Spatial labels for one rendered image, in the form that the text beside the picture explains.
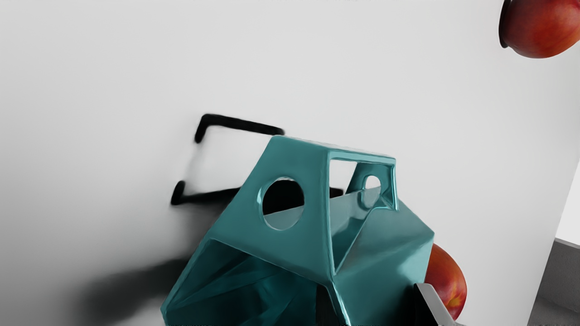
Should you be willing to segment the teal faceted mug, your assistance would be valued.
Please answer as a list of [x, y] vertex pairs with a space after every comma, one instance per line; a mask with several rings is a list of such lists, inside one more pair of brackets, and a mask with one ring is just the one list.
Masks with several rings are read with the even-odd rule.
[[166, 326], [416, 326], [434, 232], [396, 160], [273, 136], [161, 306]]

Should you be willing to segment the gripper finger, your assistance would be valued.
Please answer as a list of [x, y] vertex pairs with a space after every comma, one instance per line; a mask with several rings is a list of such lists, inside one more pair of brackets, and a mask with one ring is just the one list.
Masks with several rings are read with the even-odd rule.
[[413, 294], [415, 303], [414, 326], [459, 326], [448, 313], [432, 285], [415, 283]]

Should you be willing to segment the red peach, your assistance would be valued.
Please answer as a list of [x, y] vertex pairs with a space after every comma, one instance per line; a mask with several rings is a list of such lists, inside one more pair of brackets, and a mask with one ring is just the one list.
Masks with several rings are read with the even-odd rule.
[[467, 283], [457, 262], [437, 244], [433, 244], [425, 277], [433, 286], [453, 320], [457, 320], [467, 299]]
[[580, 41], [580, 0], [504, 0], [498, 35], [521, 56], [556, 56]]

